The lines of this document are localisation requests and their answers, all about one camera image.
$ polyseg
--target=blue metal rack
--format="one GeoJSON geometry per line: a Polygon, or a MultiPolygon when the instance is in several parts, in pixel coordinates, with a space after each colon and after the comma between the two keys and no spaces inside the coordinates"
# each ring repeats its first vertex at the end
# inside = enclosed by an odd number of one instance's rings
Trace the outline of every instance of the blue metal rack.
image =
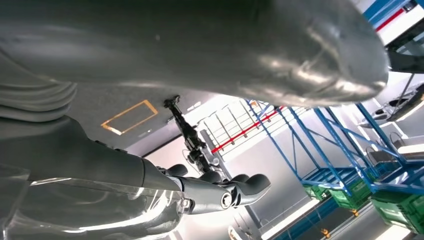
{"type": "Polygon", "coordinates": [[[355,182],[357,179],[361,178],[368,186],[368,188],[375,193],[376,191],[395,191],[402,193],[411,193],[411,194],[424,194],[424,160],[411,160],[407,161],[402,155],[397,152],[397,149],[389,140],[389,138],[384,134],[382,129],[378,124],[373,120],[371,115],[367,112],[364,106],[360,103],[356,104],[356,107],[363,114],[365,119],[368,120],[370,125],[373,127],[379,138],[381,139],[384,145],[379,144],[378,142],[371,141],[366,139],[364,136],[345,128],[341,122],[338,120],[333,111],[327,107],[325,108],[326,112],[330,116],[330,119],[325,117],[324,113],[319,108],[313,109],[318,119],[322,122],[325,129],[330,133],[333,139],[329,139],[316,131],[313,131],[305,126],[303,121],[299,118],[296,112],[289,107],[288,110],[293,115],[294,119],[297,121],[297,124],[300,126],[306,137],[312,143],[313,147],[317,150],[318,154],[325,163],[325,167],[320,166],[317,161],[312,156],[311,152],[306,147],[305,143],[301,140],[299,134],[294,130],[290,125],[287,118],[283,115],[281,110],[277,107],[276,111],[281,115],[282,119],[285,121],[286,125],[292,132],[293,137],[293,150],[294,150],[294,166],[289,161],[287,156],[284,154],[281,147],[277,144],[275,139],[272,137],[269,130],[266,128],[264,123],[261,121],[260,116],[253,111],[253,107],[250,105],[249,101],[246,101],[249,105],[250,110],[253,112],[255,117],[258,119],[259,123],[263,127],[264,131],[281,154],[282,158],[285,160],[289,168],[296,175],[299,181],[304,185],[319,186],[323,188],[331,188],[345,191],[349,196],[352,195],[349,189],[350,183],[355,182]],[[336,129],[340,129],[347,139],[347,142],[351,145],[354,150],[350,150],[347,143],[345,143],[342,137],[336,132],[336,129]],[[347,160],[351,163],[352,167],[334,167],[327,155],[324,153],[322,148],[317,143],[314,136],[322,138],[327,142],[334,144],[341,148],[347,160]],[[309,156],[315,169],[308,173],[305,176],[300,176],[298,174],[298,166],[296,160],[296,150],[294,149],[294,139],[300,143],[302,148],[305,150],[306,154],[309,156]],[[358,146],[354,142],[354,138],[365,141],[369,144],[376,146],[378,149],[390,154],[400,167],[394,170],[391,174],[385,176],[387,171],[384,171],[385,166],[380,165],[379,168],[374,166],[369,159],[360,151],[358,146]]]}
{"type": "MultiPolygon", "coordinates": [[[[294,119],[296,119],[297,124],[300,126],[300,128],[305,133],[306,137],[309,139],[309,141],[312,143],[312,145],[315,147],[315,149],[320,154],[321,158],[324,160],[328,168],[317,168],[316,172],[312,175],[307,176],[302,183],[303,184],[310,184],[313,186],[319,186],[319,187],[325,187],[325,188],[332,188],[332,189],[342,189],[344,190],[349,196],[352,196],[351,190],[349,188],[351,183],[354,183],[357,179],[359,179],[360,176],[366,176],[367,173],[372,174],[374,177],[378,177],[379,172],[377,169],[369,162],[369,160],[362,154],[358,146],[354,143],[353,139],[349,134],[345,134],[345,137],[347,140],[351,143],[352,147],[355,149],[355,151],[351,151],[348,149],[346,144],[342,141],[340,136],[336,134],[333,134],[330,132],[331,136],[334,138],[334,140],[328,139],[327,137],[317,133],[316,131],[313,131],[306,127],[306,125],[303,123],[303,121],[299,118],[299,116],[296,114],[295,111],[291,107],[288,108],[290,113],[293,115],[294,119]],[[327,142],[336,145],[341,146],[343,145],[344,148],[342,148],[343,153],[346,155],[349,162],[352,164],[353,167],[345,167],[345,168],[335,168],[329,158],[326,156],[322,148],[318,145],[317,141],[313,137],[313,135],[320,137],[321,139],[326,140],[327,142]],[[361,159],[365,167],[362,167],[359,165],[359,163],[356,161],[355,157],[358,157],[361,159]],[[333,177],[329,178],[329,172],[333,174],[333,177]]],[[[331,118],[339,122],[339,120],[336,118],[334,113],[328,108],[327,109],[331,118]]]]}
{"type": "Polygon", "coordinates": [[[375,130],[377,135],[380,137],[384,145],[380,145],[375,141],[366,139],[360,134],[349,130],[343,127],[340,122],[335,118],[334,113],[327,108],[327,112],[333,119],[328,119],[324,116],[320,109],[314,109],[314,112],[318,118],[323,123],[324,127],[328,130],[331,136],[334,138],[335,142],[338,143],[339,147],[343,150],[349,161],[355,167],[358,176],[361,177],[364,182],[368,185],[369,189],[372,192],[376,191],[392,191],[392,192],[402,192],[409,194],[424,194],[424,186],[421,184],[421,179],[424,180],[424,161],[423,160],[406,160],[402,155],[400,155],[396,147],[392,144],[383,130],[378,126],[378,124],[373,120],[371,115],[367,112],[365,107],[358,103],[356,107],[363,114],[365,119],[369,122],[372,128],[375,130]],[[352,153],[347,148],[346,144],[342,141],[340,136],[335,131],[334,127],[339,128],[345,136],[354,136],[357,139],[368,142],[369,144],[375,145],[378,149],[390,154],[392,159],[395,160],[400,167],[393,171],[388,176],[383,176],[380,171],[377,171],[378,180],[372,180],[366,173],[363,168],[360,167],[358,162],[354,159],[352,153]]]}
{"type": "MultiPolygon", "coordinates": [[[[294,173],[294,175],[297,177],[297,179],[303,185],[319,186],[319,187],[322,187],[322,188],[331,188],[331,189],[336,189],[336,190],[341,189],[341,190],[344,190],[349,196],[352,195],[352,193],[349,190],[348,186],[350,185],[350,183],[352,183],[355,180],[359,179],[358,174],[357,174],[357,170],[354,167],[341,167],[341,168],[334,167],[332,165],[332,163],[330,162],[329,158],[327,157],[327,155],[324,153],[324,151],[321,149],[321,147],[317,143],[317,141],[312,137],[311,132],[319,135],[320,137],[326,139],[327,141],[329,141],[332,144],[337,145],[336,142],[334,142],[334,141],[332,141],[332,140],[330,140],[330,139],[328,139],[328,138],[320,135],[319,133],[316,133],[316,132],[311,131],[310,129],[306,128],[306,126],[300,120],[300,118],[296,114],[296,112],[292,108],[289,108],[291,114],[296,119],[296,121],[299,123],[299,125],[303,129],[304,133],[306,134],[306,136],[308,137],[308,139],[310,140],[310,142],[312,143],[312,145],[314,146],[314,148],[318,151],[320,157],[322,158],[323,162],[325,163],[326,167],[321,167],[317,163],[317,161],[314,159],[314,157],[312,156],[311,152],[308,150],[308,148],[306,147],[305,143],[300,138],[299,134],[293,129],[293,127],[290,125],[290,123],[287,120],[287,118],[283,115],[283,113],[281,112],[280,108],[276,107],[275,110],[278,112],[278,114],[280,114],[280,116],[282,117],[282,119],[285,121],[286,125],[288,126],[288,128],[292,132],[292,137],[293,137],[293,141],[292,141],[292,143],[293,143],[293,156],[294,156],[294,166],[293,166],[293,164],[290,162],[290,160],[284,154],[284,152],[281,149],[281,147],[278,145],[278,143],[276,142],[276,140],[271,135],[270,131],[267,129],[267,127],[262,122],[262,120],[260,118],[260,115],[257,114],[254,111],[253,107],[251,106],[251,104],[250,104],[250,102],[248,100],[246,100],[246,103],[250,107],[250,110],[252,111],[252,113],[254,114],[254,116],[259,121],[260,125],[263,127],[264,131],[268,135],[268,137],[271,140],[271,142],[274,144],[275,148],[278,150],[278,152],[280,153],[280,155],[282,156],[282,158],[284,159],[284,161],[287,163],[288,167],[291,169],[291,171],[294,173]],[[295,140],[294,140],[294,138],[297,139],[298,143],[301,145],[301,147],[303,148],[303,150],[306,152],[306,154],[308,155],[308,157],[310,158],[310,160],[315,165],[315,169],[312,172],[310,172],[307,175],[305,175],[305,176],[300,176],[299,173],[298,173],[297,159],[296,159],[296,149],[295,149],[295,140]]],[[[368,163],[368,160],[365,157],[363,158],[363,160],[365,161],[365,164],[366,165],[369,165],[369,168],[370,169],[373,168],[372,167],[372,164],[369,164],[368,163]]]]}
{"type": "Polygon", "coordinates": [[[378,27],[410,1],[411,0],[376,0],[363,15],[374,27],[378,27]]]}

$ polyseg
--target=light fixture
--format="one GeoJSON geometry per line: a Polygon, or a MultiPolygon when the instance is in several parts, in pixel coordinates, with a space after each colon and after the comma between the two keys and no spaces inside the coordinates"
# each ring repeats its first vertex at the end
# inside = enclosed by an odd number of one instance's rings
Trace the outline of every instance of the light fixture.
{"type": "Polygon", "coordinates": [[[397,152],[400,153],[400,154],[412,154],[412,153],[424,152],[424,144],[401,146],[401,147],[399,147],[397,152]]]}
{"type": "Polygon", "coordinates": [[[375,240],[402,240],[408,234],[410,234],[410,230],[401,226],[393,225],[389,229],[387,229],[383,234],[377,237],[375,240]]]}
{"type": "Polygon", "coordinates": [[[303,205],[297,211],[293,212],[291,215],[289,215],[288,217],[286,217],[284,220],[282,220],[281,222],[277,223],[277,225],[275,225],[273,228],[271,228],[270,230],[268,230],[264,234],[262,234],[262,236],[261,236],[262,239],[263,240],[270,239],[272,236],[274,236],[279,231],[281,231],[282,229],[284,229],[285,227],[287,227],[289,224],[291,224],[293,221],[295,221],[296,219],[298,219],[300,216],[302,216],[303,214],[305,214],[307,211],[309,211],[310,209],[312,209],[315,205],[317,205],[319,203],[320,203],[319,200],[312,199],[310,202],[308,202],[305,205],[303,205]]]}

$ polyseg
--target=cable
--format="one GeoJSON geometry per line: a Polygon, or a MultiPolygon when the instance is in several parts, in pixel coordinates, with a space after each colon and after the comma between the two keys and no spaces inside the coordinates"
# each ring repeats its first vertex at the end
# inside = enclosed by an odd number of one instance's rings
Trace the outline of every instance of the cable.
{"type": "Polygon", "coordinates": [[[398,109],[398,107],[399,107],[399,105],[402,101],[402,98],[404,97],[405,92],[407,91],[408,87],[410,86],[410,83],[411,83],[412,79],[414,78],[414,76],[415,76],[415,73],[412,73],[411,76],[409,77],[408,82],[406,83],[405,88],[403,89],[402,94],[400,95],[399,100],[397,101],[396,106],[394,107],[393,113],[395,113],[396,110],[398,109]]]}
{"type": "Polygon", "coordinates": [[[198,173],[200,176],[202,175],[199,171],[198,171],[198,169],[196,168],[196,167],[194,167],[193,165],[192,165],[192,163],[187,159],[187,157],[186,157],[186,155],[184,155],[184,151],[187,151],[187,152],[190,152],[189,150],[187,150],[187,149],[183,149],[182,151],[181,151],[181,153],[182,153],[182,157],[185,159],[185,161],[188,163],[188,165],[190,165],[190,167],[192,167],[195,171],[196,171],[196,173],[198,173]]]}

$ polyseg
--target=metal rod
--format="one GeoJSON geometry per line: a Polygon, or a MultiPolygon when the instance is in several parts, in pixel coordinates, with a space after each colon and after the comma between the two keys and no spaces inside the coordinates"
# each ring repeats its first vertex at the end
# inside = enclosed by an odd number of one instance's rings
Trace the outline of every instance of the metal rod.
{"type": "Polygon", "coordinates": [[[298,171],[298,159],[296,158],[295,133],[291,133],[291,145],[293,146],[294,169],[298,171]]]}
{"type": "Polygon", "coordinates": [[[399,104],[401,103],[401,100],[404,97],[405,92],[407,91],[408,87],[410,86],[410,83],[411,83],[412,79],[414,78],[414,76],[415,76],[415,73],[411,73],[411,76],[409,77],[408,82],[405,85],[405,88],[403,89],[402,93],[400,94],[399,101],[397,101],[396,106],[394,107],[393,113],[396,112],[396,110],[398,110],[399,104]]]}
{"type": "Polygon", "coordinates": [[[314,112],[318,116],[319,120],[321,120],[324,127],[328,130],[328,132],[331,134],[331,136],[334,138],[334,140],[338,143],[338,146],[343,151],[344,155],[346,155],[347,160],[352,164],[352,166],[355,168],[356,172],[358,173],[359,177],[363,179],[365,184],[369,187],[369,189],[374,193],[375,190],[372,187],[372,181],[367,176],[367,173],[364,171],[364,169],[357,163],[357,161],[354,159],[354,156],[350,153],[348,147],[345,145],[343,140],[340,138],[340,136],[337,134],[337,132],[334,130],[334,128],[329,123],[329,120],[324,116],[324,114],[319,110],[318,108],[314,109],[314,112]]]}
{"type": "MultiPolygon", "coordinates": [[[[342,123],[339,121],[339,119],[336,117],[336,114],[329,108],[326,107],[325,110],[327,111],[327,113],[330,115],[330,117],[334,120],[334,122],[337,123],[337,125],[343,127],[342,123]]],[[[356,143],[354,142],[353,138],[351,137],[351,135],[345,131],[342,131],[342,133],[344,134],[344,136],[347,138],[347,140],[349,141],[350,145],[352,145],[352,147],[355,149],[357,156],[359,158],[362,159],[363,163],[369,167],[371,169],[372,175],[374,175],[374,177],[379,177],[380,174],[377,171],[377,169],[373,166],[373,164],[371,162],[368,161],[368,159],[364,156],[364,154],[362,153],[362,151],[359,149],[359,147],[356,145],[356,143]]]]}
{"type": "Polygon", "coordinates": [[[331,143],[331,144],[333,144],[333,145],[338,146],[338,144],[337,144],[335,141],[333,141],[333,140],[331,140],[331,139],[326,138],[325,136],[323,136],[323,135],[319,134],[318,132],[316,132],[316,131],[314,131],[314,130],[311,130],[311,129],[309,129],[309,128],[307,128],[307,130],[308,130],[309,132],[313,133],[314,135],[317,135],[319,138],[324,139],[325,141],[327,141],[327,142],[329,142],[329,143],[331,143]]]}
{"type": "Polygon", "coordinates": [[[243,107],[244,111],[246,112],[247,116],[250,118],[250,120],[252,120],[252,123],[255,123],[255,120],[253,120],[253,117],[251,116],[251,114],[249,113],[249,111],[246,109],[245,105],[243,104],[242,101],[240,101],[241,106],[243,107]]]}
{"type": "Polygon", "coordinates": [[[258,114],[253,111],[253,107],[252,105],[249,103],[248,100],[246,100],[247,105],[250,107],[250,110],[253,112],[254,116],[257,118],[258,122],[260,123],[260,125],[262,126],[263,130],[266,132],[266,134],[268,135],[269,139],[271,140],[271,142],[274,144],[275,148],[277,149],[277,151],[279,152],[279,154],[282,156],[282,158],[284,159],[284,161],[287,163],[288,167],[291,169],[291,171],[294,173],[294,175],[296,175],[297,179],[299,179],[299,181],[302,181],[302,178],[298,175],[298,172],[293,168],[292,164],[290,163],[289,159],[287,158],[287,156],[284,154],[283,150],[280,148],[280,146],[277,144],[276,140],[273,138],[273,136],[271,136],[270,131],[268,131],[268,128],[265,126],[264,122],[261,120],[261,117],[258,116],[258,114]]]}
{"type": "Polygon", "coordinates": [[[375,145],[375,147],[377,147],[378,149],[380,149],[380,150],[382,150],[382,151],[384,151],[384,152],[386,152],[386,153],[388,153],[388,154],[390,154],[390,155],[392,155],[392,156],[394,156],[394,157],[398,157],[398,156],[399,156],[397,153],[395,153],[395,152],[391,151],[389,148],[387,148],[387,147],[385,147],[385,146],[380,145],[378,142],[368,140],[368,139],[366,139],[364,136],[359,135],[358,133],[356,133],[356,132],[354,132],[354,131],[352,131],[352,130],[350,130],[350,129],[347,129],[347,128],[343,127],[343,126],[340,126],[340,125],[338,125],[336,122],[334,122],[334,121],[332,121],[332,120],[330,120],[330,119],[325,118],[325,120],[327,120],[329,123],[332,123],[335,127],[339,128],[339,129],[340,129],[340,130],[342,130],[343,132],[344,132],[344,131],[346,131],[346,132],[348,132],[348,133],[350,133],[350,134],[354,135],[355,137],[357,137],[357,138],[359,138],[359,139],[361,139],[361,140],[363,140],[363,141],[365,141],[365,142],[367,142],[367,143],[369,143],[369,144],[374,144],[374,145],[375,145]]]}
{"type": "Polygon", "coordinates": [[[290,125],[290,122],[287,120],[287,118],[283,115],[283,112],[278,108],[277,112],[280,114],[280,116],[282,117],[282,119],[284,120],[285,124],[287,124],[288,128],[290,129],[290,131],[292,132],[292,134],[296,137],[297,141],[299,142],[299,144],[302,146],[302,148],[304,149],[304,151],[306,152],[306,154],[308,155],[308,157],[312,160],[313,164],[315,164],[315,166],[319,169],[321,168],[320,165],[318,165],[317,161],[315,160],[315,158],[312,156],[311,152],[308,150],[308,148],[306,147],[305,143],[302,141],[301,137],[299,136],[299,134],[295,131],[295,129],[292,127],[292,125],[290,125]]]}
{"type": "Polygon", "coordinates": [[[339,173],[336,171],[336,168],[331,164],[330,160],[324,153],[323,149],[318,145],[317,141],[314,139],[314,137],[311,135],[311,133],[307,130],[307,127],[303,123],[303,121],[299,118],[299,116],[296,114],[296,112],[291,108],[288,107],[288,110],[293,115],[294,119],[296,119],[297,124],[299,124],[300,128],[305,133],[306,137],[310,140],[312,145],[315,147],[319,155],[321,156],[324,163],[327,165],[328,169],[333,173],[335,178],[338,180],[339,184],[342,184],[343,186],[346,186],[345,181],[340,177],[339,173]]]}
{"type": "Polygon", "coordinates": [[[240,126],[239,122],[237,121],[237,118],[234,116],[233,112],[231,111],[230,107],[227,107],[229,114],[231,114],[232,118],[234,119],[237,126],[240,128],[240,130],[243,132],[242,126],[240,126]]]}
{"type": "Polygon", "coordinates": [[[212,135],[213,139],[215,140],[216,144],[220,145],[220,142],[218,141],[218,139],[215,137],[215,135],[212,133],[211,129],[209,128],[209,126],[206,124],[206,121],[203,120],[203,124],[206,126],[207,130],[209,131],[210,135],[212,135]]]}
{"type": "Polygon", "coordinates": [[[230,134],[227,132],[227,130],[226,130],[223,122],[221,122],[221,119],[218,117],[218,114],[215,114],[215,117],[218,120],[219,124],[221,124],[221,127],[222,127],[222,129],[224,129],[224,131],[225,131],[226,135],[228,136],[228,138],[231,139],[230,134]]]}
{"type": "Polygon", "coordinates": [[[376,123],[373,117],[368,113],[365,107],[361,103],[356,104],[356,107],[359,109],[359,111],[362,113],[362,115],[365,117],[368,123],[374,128],[374,130],[377,132],[377,135],[380,137],[383,143],[387,146],[387,148],[391,150],[393,153],[396,153],[395,158],[399,162],[399,164],[402,167],[405,167],[408,164],[407,160],[398,153],[398,150],[396,149],[396,147],[393,145],[393,143],[390,142],[387,135],[383,132],[383,130],[376,123]]]}
{"type": "Polygon", "coordinates": [[[264,115],[264,113],[265,113],[265,111],[269,108],[271,106],[271,104],[270,103],[268,103],[268,105],[266,105],[266,107],[262,110],[262,111],[260,111],[260,113],[259,113],[259,117],[262,117],[262,115],[264,115]]]}

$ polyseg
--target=blue steel frame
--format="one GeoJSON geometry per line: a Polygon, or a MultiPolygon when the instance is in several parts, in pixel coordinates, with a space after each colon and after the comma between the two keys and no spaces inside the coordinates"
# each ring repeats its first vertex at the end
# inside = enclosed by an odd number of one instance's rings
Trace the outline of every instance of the blue steel frame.
{"type": "MultiPolygon", "coordinates": [[[[367,176],[365,170],[358,164],[357,161],[355,161],[355,158],[353,157],[353,155],[358,156],[359,158],[361,158],[366,166],[372,166],[371,163],[368,162],[368,160],[365,158],[365,156],[363,156],[362,152],[359,150],[359,148],[356,147],[356,145],[354,145],[352,139],[348,136],[347,138],[350,140],[349,142],[352,143],[353,147],[355,148],[355,150],[357,151],[356,153],[349,150],[347,148],[347,146],[344,144],[344,142],[341,140],[341,138],[335,134],[331,134],[331,136],[335,139],[335,141],[332,141],[330,139],[328,139],[327,137],[309,129],[306,127],[306,125],[303,123],[303,121],[299,118],[299,116],[296,114],[296,112],[289,107],[288,110],[290,111],[290,113],[293,115],[294,119],[297,121],[297,124],[300,126],[300,128],[303,130],[303,132],[305,133],[306,137],[310,140],[310,142],[312,143],[312,145],[315,147],[315,149],[318,151],[319,155],[321,156],[321,158],[324,160],[324,162],[326,163],[326,165],[328,166],[328,168],[330,169],[330,171],[334,174],[334,176],[337,177],[337,180],[339,180],[340,182],[340,186],[341,189],[343,189],[349,196],[352,195],[352,193],[350,192],[349,188],[347,188],[348,184],[347,182],[345,182],[341,176],[339,175],[338,171],[336,170],[336,168],[331,164],[330,160],[328,159],[328,157],[326,156],[326,154],[324,153],[324,151],[322,150],[322,148],[319,146],[319,144],[317,143],[317,141],[315,140],[315,138],[312,136],[312,134],[317,135],[318,137],[328,141],[331,144],[334,144],[336,146],[340,146],[343,145],[345,148],[343,150],[343,153],[347,156],[347,159],[350,161],[350,163],[352,164],[352,166],[354,167],[354,169],[358,172],[359,176],[363,175],[363,176],[367,176]]],[[[370,167],[371,169],[371,173],[373,175],[378,175],[377,170],[372,166],[370,167]]]]}
{"type": "MultiPolygon", "coordinates": [[[[328,157],[326,156],[326,154],[324,153],[324,151],[320,148],[320,146],[318,145],[318,143],[313,139],[311,139],[312,144],[314,145],[314,147],[316,148],[316,150],[318,151],[319,155],[322,157],[324,163],[327,165],[328,170],[330,170],[330,172],[332,173],[332,175],[334,176],[334,178],[336,179],[337,183],[329,183],[329,182],[322,182],[322,181],[312,181],[312,180],[307,180],[305,179],[308,176],[311,176],[314,172],[316,172],[317,170],[322,169],[320,167],[320,165],[317,163],[317,161],[314,159],[314,157],[312,156],[311,152],[308,150],[308,148],[305,146],[305,143],[301,140],[300,136],[298,135],[298,133],[293,129],[293,127],[290,125],[289,121],[286,119],[286,117],[283,115],[283,113],[281,112],[280,108],[277,107],[275,110],[281,115],[282,119],[285,121],[285,123],[287,124],[287,126],[289,127],[289,129],[292,132],[292,135],[297,139],[297,141],[299,142],[299,144],[302,146],[302,148],[305,150],[306,154],[308,155],[308,157],[311,159],[311,161],[313,162],[313,164],[315,165],[316,169],[313,170],[312,172],[308,173],[306,176],[301,177],[298,174],[297,171],[297,160],[296,160],[296,154],[294,154],[295,158],[294,158],[294,165],[295,167],[293,167],[292,163],[290,162],[290,160],[287,158],[287,156],[284,154],[283,150],[281,149],[281,147],[278,145],[278,143],[276,142],[276,140],[273,138],[273,136],[271,135],[270,131],[267,129],[267,127],[265,126],[265,124],[263,123],[263,121],[261,120],[261,116],[259,114],[257,114],[252,105],[250,104],[249,100],[246,100],[247,105],[249,106],[250,110],[252,111],[252,113],[254,114],[254,116],[257,118],[257,120],[259,121],[260,125],[262,126],[262,128],[264,129],[264,131],[266,132],[266,134],[268,135],[269,139],[271,140],[272,144],[274,144],[275,148],[277,149],[277,151],[280,153],[280,155],[282,156],[282,158],[284,159],[284,161],[287,163],[288,167],[291,169],[291,171],[294,173],[294,175],[297,177],[297,179],[302,183],[302,184],[309,184],[309,185],[313,185],[313,186],[321,186],[321,187],[325,187],[325,188],[333,188],[333,189],[342,189],[344,190],[349,196],[352,195],[351,191],[346,187],[348,184],[345,181],[345,179],[342,178],[342,176],[340,175],[340,171],[343,171],[345,168],[335,168],[330,160],[328,159],[328,157]]],[[[292,113],[294,113],[294,117],[295,119],[298,121],[299,116],[296,114],[296,112],[294,110],[292,110],[291,108],[289,108],[290,111],[293,111],[292,113]]]]}
{"type": "Polygon", "coordinates": [[[376,28],[393,16],[411,0],[376,0],[364,13],[364,17],[376,28]]]}
{"type": "Polygon", "coordinates": [[[385,146],[380,145],[377,142],[367,140],[365,137],[357,134],[356,132],[349,130],[343,127],[340,121],[337,120],[334,113],[327,108],[328,113],[330,114],[332,120],[326,118],[320,109],[314,109],[314,112],[328,130],[331,136],[334,138],[336,143],[340,146],[342,151],[345,153],[349,161],[355,167],[358,175],[364,180],[372,192],[376,191],[392,191],[392,192],[402,192],[409,194],[420,194],[424,195],[424,185],[421,183],[420,178],[424,177],[424,160],[406,160],[402,155],[398,153],[396,147],[392,144],[383,130],[379,127],[376,121],[368,113],[365,107],[358,103],[356,107],[373,127],[377,135],[380,137],[385,146]],[[389,153],[393,156],[400,167],[392,172],[390,175],[380,179],[378,182],[371,180],[364,172],[364,170],[359,166],[357,161],[353,158],[352,152],[347,148],[346,144],[342,141],[340,136],[335,131],[334,127],[339,128],[346,137],[349,135],[355,136],[358,139],[361,139],[367,143],[374,144],[377,148],[389,153]]]}

